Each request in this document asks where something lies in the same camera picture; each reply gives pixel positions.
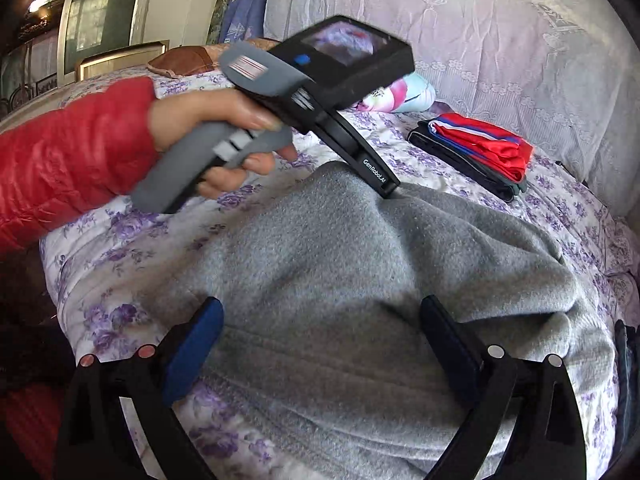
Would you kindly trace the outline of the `person left hand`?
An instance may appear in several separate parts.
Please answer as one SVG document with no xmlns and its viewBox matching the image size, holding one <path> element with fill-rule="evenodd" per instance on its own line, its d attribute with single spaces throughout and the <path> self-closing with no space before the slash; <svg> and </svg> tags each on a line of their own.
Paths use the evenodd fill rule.
<svg viewBox="0 0 640 480">
<path fill-rule="evenodd" d="M 277 130 L 280 120 L 234 89 L 192 91 L 152 103 L 148 114 L 154 148 L 163 153 L 201 122 L 228 122 L 241 129 Z M 250 154 L 240 168 L 214 167 L 206 171 L 196 189 L 214 200 L 236 191 L 248 174 L 269 174 L 276 166 L 273 153 Z"/>
</svg>

